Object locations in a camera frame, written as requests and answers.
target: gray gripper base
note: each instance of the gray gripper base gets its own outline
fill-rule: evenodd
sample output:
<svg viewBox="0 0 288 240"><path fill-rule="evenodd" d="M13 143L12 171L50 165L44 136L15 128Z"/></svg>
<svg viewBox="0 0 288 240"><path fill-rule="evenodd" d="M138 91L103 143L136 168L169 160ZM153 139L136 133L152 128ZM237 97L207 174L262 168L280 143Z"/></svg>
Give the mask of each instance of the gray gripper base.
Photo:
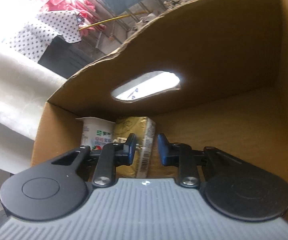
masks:
<svg viewBox="0 0 288 240"><path fill-rule="evenodd" d="M211 209L200 193L173 179L119 179L96 189L80 209L62 219L27 222L14 217L0 227L0 240L288 240L277 218L247 223Z"/></svg>

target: gold foil wrapper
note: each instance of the gold foil wrapper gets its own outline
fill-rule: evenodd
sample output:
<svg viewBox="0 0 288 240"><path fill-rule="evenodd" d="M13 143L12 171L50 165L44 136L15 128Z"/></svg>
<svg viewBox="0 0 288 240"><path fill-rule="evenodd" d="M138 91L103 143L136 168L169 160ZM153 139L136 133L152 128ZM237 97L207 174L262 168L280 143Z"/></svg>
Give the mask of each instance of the gold foil wrapper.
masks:
<svg viewBox="0 0 288 240"><path fill-rule="evenodd" d="M117 167L116 173L127 178L146 178L155 135L155 123L148 117L132 116L118 119L112 141L123 143L130 133L135 133L137 137L133 164Z"/></svg>

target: yogurt cup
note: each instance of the yogurt cup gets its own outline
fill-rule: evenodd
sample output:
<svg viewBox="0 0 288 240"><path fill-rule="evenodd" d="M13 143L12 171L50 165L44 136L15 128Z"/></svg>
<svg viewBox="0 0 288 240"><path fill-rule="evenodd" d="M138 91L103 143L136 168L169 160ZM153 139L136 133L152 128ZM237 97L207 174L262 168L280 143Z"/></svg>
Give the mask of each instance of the yogurt cup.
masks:
<svg viewBox="0 0 288 240"><path fill-rule="evenodd" d="M112 142L114 122L97 117L82 117L83 121L81 145L89 145L92 150L101 150L105 144Z"/></svg>

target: silver screw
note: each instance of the silver screw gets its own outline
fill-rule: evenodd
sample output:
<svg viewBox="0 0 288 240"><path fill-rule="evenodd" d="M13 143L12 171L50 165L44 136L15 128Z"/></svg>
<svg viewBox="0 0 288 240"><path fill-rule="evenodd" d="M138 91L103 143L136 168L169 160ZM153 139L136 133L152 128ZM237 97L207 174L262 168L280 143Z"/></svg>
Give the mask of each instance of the silver screw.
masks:
<svg viewBox="0 0 288 240"><path fill-rule="evenodd" d="M96 178L94 180L94 182L98 185L106 185L106 184L110 183L111 180L108 177L101 176L101 177Z"/></svg>
<svg viewBox="0 0 288 240"><path fill-rule="evenodd" d="M195 177L185 177L183 179L183 184L188 185L188 186L196 185L197 182L198 182L198 179Z"/></svg>

